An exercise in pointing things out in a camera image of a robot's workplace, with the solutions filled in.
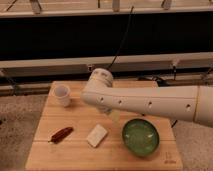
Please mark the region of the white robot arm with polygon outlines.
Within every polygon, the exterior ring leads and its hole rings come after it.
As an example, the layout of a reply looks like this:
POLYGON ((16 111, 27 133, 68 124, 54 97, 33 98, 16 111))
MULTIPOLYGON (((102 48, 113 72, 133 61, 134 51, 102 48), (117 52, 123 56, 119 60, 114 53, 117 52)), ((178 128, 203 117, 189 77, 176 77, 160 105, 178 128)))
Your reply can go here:
POLYGON ((115 88, 113 75, 97 68, 81 98, 102 110, 125 110, 213 128, 213 87, 210 86, 115 88))

